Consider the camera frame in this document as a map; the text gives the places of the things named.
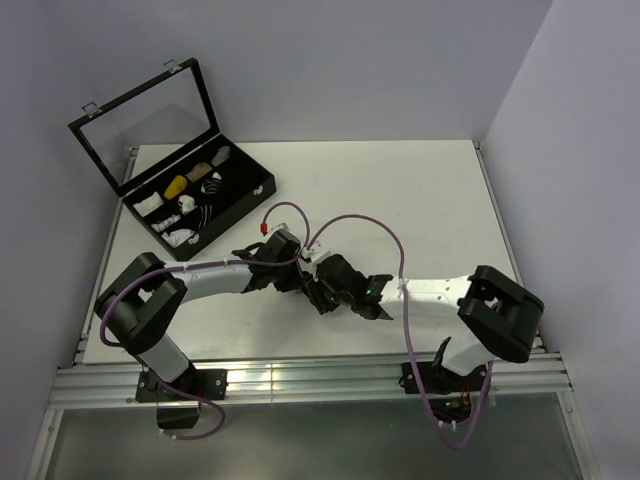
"yellow object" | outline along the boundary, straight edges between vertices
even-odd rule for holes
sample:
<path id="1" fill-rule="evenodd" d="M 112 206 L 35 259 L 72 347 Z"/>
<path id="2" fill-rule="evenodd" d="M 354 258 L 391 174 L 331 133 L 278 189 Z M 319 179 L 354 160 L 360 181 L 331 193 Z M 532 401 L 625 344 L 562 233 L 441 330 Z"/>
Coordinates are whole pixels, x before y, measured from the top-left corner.
<path id="1" fill-rule="evenodd" d="M 187 188 L 187 179 L 178 175 L 164 191 L 164 198 L 171 200 L 176 195 L 180 195 L 185 188 Z"/>

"wall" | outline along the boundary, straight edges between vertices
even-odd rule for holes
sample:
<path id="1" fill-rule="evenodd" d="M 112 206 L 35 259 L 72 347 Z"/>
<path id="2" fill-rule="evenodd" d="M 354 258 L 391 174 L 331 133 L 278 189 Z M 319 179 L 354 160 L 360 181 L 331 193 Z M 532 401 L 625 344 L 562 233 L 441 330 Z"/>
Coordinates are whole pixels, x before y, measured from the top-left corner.
<path id="1" fill-rule="evenodd" d="M 0 2 L 0 478 L 22 478 L 75 351 L 113 193 L 66 124 L 94 94 L 40 5 Z"/>
<path id="2" fill-rule="evenodd" d="M 484 152 L 605 478 L 637 478 L 640 3 L 557 0 Z"/>
<path id="3" fill-rule="evenodd" d="M 41 0 L 99 100 L 194 56 L 236 141 L 483 138 L 551 0 Z"/>

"white table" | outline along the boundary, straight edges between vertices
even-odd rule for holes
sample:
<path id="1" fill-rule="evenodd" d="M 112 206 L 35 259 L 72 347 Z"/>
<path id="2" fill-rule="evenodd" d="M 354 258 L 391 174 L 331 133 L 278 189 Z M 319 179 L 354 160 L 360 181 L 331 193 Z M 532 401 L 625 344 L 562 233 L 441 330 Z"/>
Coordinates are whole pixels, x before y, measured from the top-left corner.
<path id="1" fill-rule="evenodd" d="M 389 225 L 404 243 L 407 278 L 453 277 L 489 264 L 514 278 L 482 169 L 471 141 L 304 142 L 240 144 L 273 172 L 278 192 L 198 254 L 220 258 L 262 239 L 266 209 L 290 200 L 308 214 L 312 230 L 343 213 L 362 213 Z M 142 146 L 133 174 L 177 146 Z M 304 233 L 298 214 L 276 210 L 270 225 L 286 222 Z M 365 275 L 397 272 L 398 252 L 379 227 L 347 220 L 330 227 L 323 246 L 341 253 Z M 138 254 L 168 253 L 126 210 L 119 213 L 111 251 L 98 281 L 106 286 Z M 100 343 L 94 316 L 87 364 L 130 363 L 122 349 Z M 462 321 L 412 319 L 414 346 L 433 352 Z M 169 334 L 192 360 L 245 360 L 405 352 L 401 321 L 368 321 L 347 308 L 320 316 L 302 294 L 272 287 L 248 295 L 216 295 L 180 307 Z"/>

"metal latch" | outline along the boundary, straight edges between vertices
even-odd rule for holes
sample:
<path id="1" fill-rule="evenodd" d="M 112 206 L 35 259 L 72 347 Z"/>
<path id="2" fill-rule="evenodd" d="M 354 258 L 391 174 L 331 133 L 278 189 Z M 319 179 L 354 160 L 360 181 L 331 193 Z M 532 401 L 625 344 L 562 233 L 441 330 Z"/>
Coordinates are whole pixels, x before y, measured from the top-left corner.
<path id="1" fill-rule="evenodd" d="M 173 58 L 168 62 L 165 62 L 163 65 L 167 68 L 167 70 L 169 70 L 169 73 L 172 74 L 182 70 L 182 67 L 178 65 L 178 63 Z"/>
<path id="2" fill-rule="evenodd" d="M 84 113 L 87 114 L 89 118 L 95 117 L 97 114 L 102 113 L 102 110 L 98 108 L 95 102 L 89 102 L 82 107 Z"/>

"gray floor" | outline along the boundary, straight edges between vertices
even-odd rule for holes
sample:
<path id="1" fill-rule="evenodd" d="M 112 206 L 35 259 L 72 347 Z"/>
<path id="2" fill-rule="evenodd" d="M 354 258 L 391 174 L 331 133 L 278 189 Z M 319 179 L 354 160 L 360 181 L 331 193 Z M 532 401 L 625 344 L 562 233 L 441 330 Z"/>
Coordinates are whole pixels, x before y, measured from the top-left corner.
<path id="1" fill-rule="evenodd" d="M 555 395 L 497 402 L 461 452 L 413 400 L 234 407 L 224 430 L 193 442 L 159 437 L 153 410 L 71 411 L 47 478 L 580 478 Z"/>

